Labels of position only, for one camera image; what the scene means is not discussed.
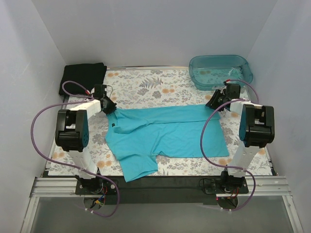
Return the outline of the turquoise t-shirt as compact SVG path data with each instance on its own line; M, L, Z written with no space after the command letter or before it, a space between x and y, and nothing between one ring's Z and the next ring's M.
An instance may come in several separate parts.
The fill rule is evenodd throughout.
M105 141L126 182L158 170L158 155L171 158L228 157L219 114L203 104L116 109L107 115Z

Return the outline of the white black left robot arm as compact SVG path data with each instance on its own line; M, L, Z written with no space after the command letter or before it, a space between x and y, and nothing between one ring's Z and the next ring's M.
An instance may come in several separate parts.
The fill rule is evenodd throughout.
M88 120L97 113L110 114L116 110L116 103L107 96L104 84L96 84L92 97L86 103L70 109L58 111L55 131L56 145L61 147L72 158L78 168L79 180L88 180L87 189L92 194L99 194L103 190L103 181L96 178L98 167L93 162L89 149Z

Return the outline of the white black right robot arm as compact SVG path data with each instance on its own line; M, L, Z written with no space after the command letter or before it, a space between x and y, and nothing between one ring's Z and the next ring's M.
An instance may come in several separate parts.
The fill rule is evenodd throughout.
M226 165L221 166L227 175L220 180L220 188L226 192L233 192L238 182L243 178L255 155L261 148L273 142L275 138L275 111L274 107L255 104L240 98L241 86L232 83L232 80L224 81L225 88L217 89L206 107L216 112L228 110L241 117L239 125L239 146L232 159Z

